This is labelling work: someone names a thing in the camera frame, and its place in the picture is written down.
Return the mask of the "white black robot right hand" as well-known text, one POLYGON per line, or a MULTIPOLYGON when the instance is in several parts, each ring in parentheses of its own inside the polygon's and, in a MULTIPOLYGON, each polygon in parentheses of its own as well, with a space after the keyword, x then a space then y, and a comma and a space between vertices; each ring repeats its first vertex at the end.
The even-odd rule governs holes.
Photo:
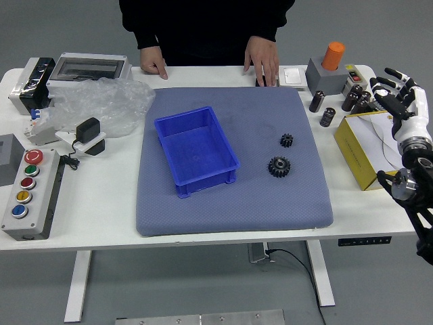
POLYGON ((424 138, 431 142, 427 130, 429 112, 425 90, 400 71, 392 68, 384 71, 393 79, 374 77, 369 84, 376 101, 393 116, 393 138, 400 144, 411 138, 424 138))

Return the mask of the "person's right hand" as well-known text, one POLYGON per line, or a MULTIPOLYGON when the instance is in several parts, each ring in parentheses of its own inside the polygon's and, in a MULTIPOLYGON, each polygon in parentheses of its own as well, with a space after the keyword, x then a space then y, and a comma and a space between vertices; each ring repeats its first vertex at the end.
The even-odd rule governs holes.
POLYGON ((167 80, 165 60, 158 46, 145 47, 139 50, 140 68, 149 74, 157 74, 161 79, 167 80))

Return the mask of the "person's left hand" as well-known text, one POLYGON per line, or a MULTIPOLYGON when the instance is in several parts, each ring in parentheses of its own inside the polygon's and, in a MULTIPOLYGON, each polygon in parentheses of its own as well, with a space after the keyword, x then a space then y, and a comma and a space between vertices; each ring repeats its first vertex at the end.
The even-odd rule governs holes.
POLYGON ((260 87, 276 86, 279 72, 279 56, 276 42, 251 36, 244 54, 244 72, 254 67, 256 80, 260 87))

